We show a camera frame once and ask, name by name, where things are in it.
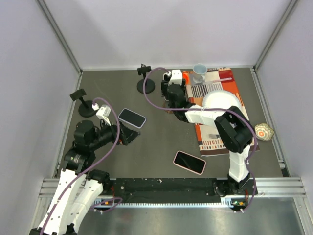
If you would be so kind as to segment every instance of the smartphone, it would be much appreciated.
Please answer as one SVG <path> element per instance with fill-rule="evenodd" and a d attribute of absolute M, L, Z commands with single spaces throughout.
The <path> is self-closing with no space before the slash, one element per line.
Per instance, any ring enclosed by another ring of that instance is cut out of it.
<path fill-rule="evenodd" d="M 143 124 L 147 120 L 143 115 L 135 113 L 134 111 L 126 108 L 123 109 L 121 113 L 118 115 L 118 119 L 139 129 L 143 126 Z"/>
<path fill-rule="evenodd" d="M 173 161 L 174 165 L 189 170 L 197 175 L 202 175 L 206 165 L 205 160 L 188 153 L 178 151 Z"/>

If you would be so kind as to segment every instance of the striped placemat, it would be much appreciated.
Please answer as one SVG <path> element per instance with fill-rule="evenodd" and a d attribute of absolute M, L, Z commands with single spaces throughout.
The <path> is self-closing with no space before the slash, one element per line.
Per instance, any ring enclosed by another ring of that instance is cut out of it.
<path fill-rule="evenodd" d="M 249 120 L 230 68 L 208 69 L 208 72 L 205 75 L 205 82 L 231 78 L 231 80 L 216 82 L 213 84 L 199 85 L 199 83 L 196 83 L 193 79 L 192 73 L 193 72 L 183 72 L 183 78 L 186 80 L 186 91 L 190 102 L 202 106 L 203 98 L 209 92 L 217 90 L 228 91 L 233 93 L 239 99 L 241 103 L 241 110 L 245 117 Z M 223 145 L 221 138 L 219 138 L 216 127 L 195 124 L 195 129 L 202 156 L 213 156 L 229 153 L 229 151 Z"/>

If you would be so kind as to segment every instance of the fork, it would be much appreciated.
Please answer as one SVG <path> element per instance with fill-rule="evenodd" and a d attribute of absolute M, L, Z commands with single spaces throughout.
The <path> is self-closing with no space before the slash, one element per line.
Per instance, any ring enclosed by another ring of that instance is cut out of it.
<path fill-rule="evenodd" d="M 216 135 L 216 134 L 209 134 L 210 139 L 218 139 L 220 137 L 220 135 Z"/>

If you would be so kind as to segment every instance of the blue cup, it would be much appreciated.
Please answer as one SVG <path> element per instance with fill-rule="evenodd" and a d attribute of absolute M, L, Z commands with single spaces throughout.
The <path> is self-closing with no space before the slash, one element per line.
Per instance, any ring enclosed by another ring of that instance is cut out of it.
<path fill-rule="evenodd" d="M 196 64 L 192 67 L 194 81 L 201 83 L 205 81 L 205 74 L 207 73 L 207 67 L 203 64 Z"/>

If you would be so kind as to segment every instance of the aluminum frame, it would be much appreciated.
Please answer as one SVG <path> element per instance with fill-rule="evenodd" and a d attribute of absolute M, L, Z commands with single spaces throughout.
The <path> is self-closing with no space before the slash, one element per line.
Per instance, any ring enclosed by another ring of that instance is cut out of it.
<path fill-rule="evenodd" d="M 313 234 L 312 213 L 308 198 L 294 198 L 294 203 L 297 208 L 299 218 L 306 235 Z"/>
<path fill-rule="evenodd" d="M 214 68 L 252 68 L 253 65 L 206 65 L 208 69 Z M 185 65 L 185 66 L 167 66 L 171 70 L 186 70 L 192 69 L 193 65 Z M 84 71 L 115 71 L 115 70 L 137 70 L 137 67 L 115 67 L 115 68 L 86 68 Z"/>
<path fill-rule="evenodd" d="M 292 14 L 292 12 L 294 11 L 297 3 L 299 2 L 299 0 L 291 0 L 289 2 L 289 5 L 287 7 L 287 9 L 285 10 L 283 16 L 281 17 L 281 19 L 279 20 L 276 28 L 274 29 L 274 32 L 272 33 L 271 37 L 269 38 L 265 48 L 263 49 L 263 51 L 261 52 L 260 57 L 258 58 L 254 68 L 256 70 L 259 69 L 260 65 L 262 64 L 263 60 L 265 59 L 266 55 L 268 54 L 269 50 L 271 49 L 273 43 L 275 42 L 275 40 L 277 39 L 277 36 L 279 35 L 279 33 L 281 32 L 282 28 L 284 27 L 285 23 L 287 22 L 287 20 L 289 19 L 290 15 Z"/>
<path fill-rule="evenodd" d="M 58 186 L 59 179 L 44 179 L 40 195 L 37 201 L 34 217 L 31 223 L 31 228 L 35 228 L 49 208 L 53 194 Z M 294 198 L 301 222 L 305 231 L 312 231 L 313 226 L 310 223 L 308 210 L 299 210 L 300 208 L 306 209 L 305 200 L 306 193 L 300 178 L 283 177 L 283 178 L 256 178 L 257 188 L 259 194 L 255 196 L 255 200 L 262 198 Z M 79 193 L 83 189 L 83 184 L 80 187 Z M 104 196 L 101 198 L 111 198 L 112 196 Z M 121 208 L 226 208 L 229 207 L 230 198 L 243 198 L 244 196 L 229 196 L 221 198 L 220 203 L 168 203 L 168 204 L 153 204 L 153 203 L 127 203 L 117 207 Z"/>
<path fill-rule="evenodd" d="M 82 69 L 79 66 L 73 52 L 71 51 L 68 43 L 65 40 L 65 37 L 63 36 L 60 28 L 58 27 L 56 21 L 54 20 L 45 0 L 36 0 L 36 2 L 38 3 L 39 7 L 41 8 L 43 14 L 45 15 L 46 19 L 48 20 L 53 32 L 55 33 L 55 35 L 57 36 L 59 42 L 61 43 L 61 46 L 63 47 L 66 55 L 68 56 L 69 60 L 71 61 L 71 63 L 73 64 L 74 68 L 76 69 L 76 71 L 78 72 L 78 74 L 82 74 Z"/>
<path fill-rule="evenodd" d="M 254 81 L 254 84 L 255 84 L 256 91 L 258 93 L 258 96 L 259 96 L 259 99 L 260 99 L 260 102 L 261 102 L 261 106 L 262 106 L 262 109 L 263 109 L 263 113 L 264 113 L 266 122 L 271 127 L 274 127 L 275 124 L 274 124 L 273 119 L 272 119 L 272 117 L 270 115 L 268 102 L 267 102 L 267 100 L 265 98 L 265 94 L 263 92 L 262 84 L 261 84 L 261 81 L 259 79 L 258 73 L 255 71 L 255 69 L 251 68 L 251 74 L 252 74 L 252 77 L 253 77 L 253 81 Z M 273 136 L 272 142 L 273 142 L 273 145 L 274 145 L 274 148 L 275 148 L 275 152 L 276 152 L 276 156 L 277 156 L 278 160 L 279 161 L 284 161 L 283 150 L 282 150 L 281 144 L 280 144 L 280 142 L 279 142 L 279 140 L 278 140 L 276 135 Z"/>

